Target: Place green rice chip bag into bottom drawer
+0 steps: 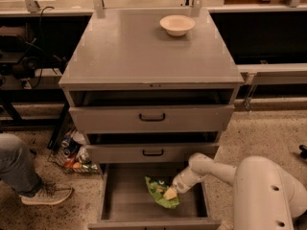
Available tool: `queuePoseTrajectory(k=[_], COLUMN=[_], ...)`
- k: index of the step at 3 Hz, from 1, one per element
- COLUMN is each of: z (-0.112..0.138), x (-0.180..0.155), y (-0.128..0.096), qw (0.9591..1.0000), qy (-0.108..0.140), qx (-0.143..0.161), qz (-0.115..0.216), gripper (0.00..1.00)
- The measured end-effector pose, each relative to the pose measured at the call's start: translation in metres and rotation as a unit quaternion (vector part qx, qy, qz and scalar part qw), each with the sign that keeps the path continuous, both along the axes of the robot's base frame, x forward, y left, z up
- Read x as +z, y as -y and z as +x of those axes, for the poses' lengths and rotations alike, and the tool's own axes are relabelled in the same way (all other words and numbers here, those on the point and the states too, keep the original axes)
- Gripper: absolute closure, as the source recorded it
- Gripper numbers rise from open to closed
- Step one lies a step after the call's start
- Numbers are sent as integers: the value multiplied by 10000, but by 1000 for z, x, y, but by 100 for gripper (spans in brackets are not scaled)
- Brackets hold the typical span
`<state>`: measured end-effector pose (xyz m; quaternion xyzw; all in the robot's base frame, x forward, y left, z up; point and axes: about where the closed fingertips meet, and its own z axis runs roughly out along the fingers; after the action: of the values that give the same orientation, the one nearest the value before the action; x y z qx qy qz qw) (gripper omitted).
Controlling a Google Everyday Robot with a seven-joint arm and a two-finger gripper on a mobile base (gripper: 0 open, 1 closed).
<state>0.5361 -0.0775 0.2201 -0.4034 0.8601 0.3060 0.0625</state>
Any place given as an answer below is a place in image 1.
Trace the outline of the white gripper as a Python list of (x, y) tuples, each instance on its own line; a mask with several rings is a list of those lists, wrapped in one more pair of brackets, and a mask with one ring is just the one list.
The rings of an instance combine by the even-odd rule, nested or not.
[(177, 194), (185, 194), (191, 189), (186, 176), (183, 173), (176, 175), (172, 182), (172, 187), (169, 187), (164, 193), (163, 197), (166, 200), (175, 199)]

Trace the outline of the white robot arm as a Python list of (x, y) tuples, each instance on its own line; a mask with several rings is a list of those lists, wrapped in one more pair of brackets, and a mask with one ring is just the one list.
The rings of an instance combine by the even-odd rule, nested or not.
[(261, 156), (247, 157), (234, 167), (195, 153), (163, 197), (188, 192), (208, 174), (233, 187), (234, 230), (295, 230), (294, 220), (307, 210), (302, 183)]

